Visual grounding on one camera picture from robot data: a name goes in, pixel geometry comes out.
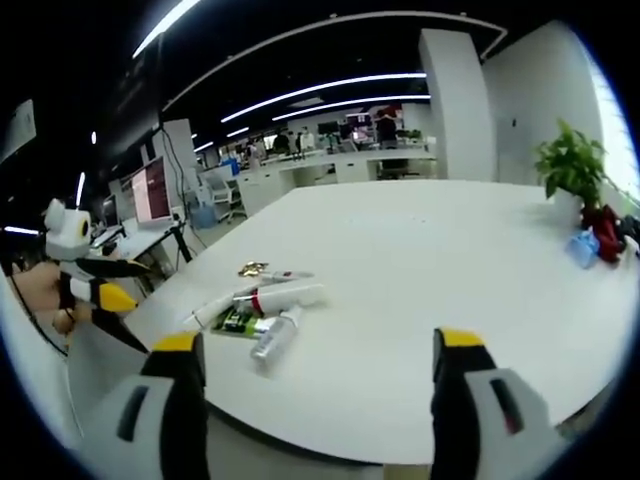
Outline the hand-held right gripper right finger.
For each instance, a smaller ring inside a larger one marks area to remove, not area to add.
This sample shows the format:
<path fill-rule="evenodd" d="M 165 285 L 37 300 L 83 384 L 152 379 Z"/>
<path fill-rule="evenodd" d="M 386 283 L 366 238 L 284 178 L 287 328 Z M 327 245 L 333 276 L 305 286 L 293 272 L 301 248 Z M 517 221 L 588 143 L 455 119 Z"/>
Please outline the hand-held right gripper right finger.
<path fill-rule="evenodd" d="M 544 399 L 475 333 L 433 337 L 432 479 L 536 479 L 566 446 Z"/>

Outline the person's left hand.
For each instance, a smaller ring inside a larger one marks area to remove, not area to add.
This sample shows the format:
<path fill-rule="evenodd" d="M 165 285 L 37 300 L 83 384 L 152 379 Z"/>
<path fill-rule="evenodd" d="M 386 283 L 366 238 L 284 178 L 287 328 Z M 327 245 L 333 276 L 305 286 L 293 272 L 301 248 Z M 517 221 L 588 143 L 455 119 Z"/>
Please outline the person's left hand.
<path fill-rule="evenodd" d="M 87 303 L 78 303 L 73 309 L 58 310 L 52 319 L 54 330 L 60 335 L 68 335 L 83 322 L 92 321 L 92 308 Z"/>

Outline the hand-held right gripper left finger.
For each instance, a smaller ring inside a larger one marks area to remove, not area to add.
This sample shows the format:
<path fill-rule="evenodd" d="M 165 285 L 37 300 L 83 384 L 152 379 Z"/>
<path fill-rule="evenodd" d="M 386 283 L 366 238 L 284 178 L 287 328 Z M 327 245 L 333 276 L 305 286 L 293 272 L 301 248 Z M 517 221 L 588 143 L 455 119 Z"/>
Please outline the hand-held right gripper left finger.
<path fill-rule="evenodd" d="M 89 417 L 82 463 L 95 479 L 207 479 L 202 333 L 160 340 Z"/>

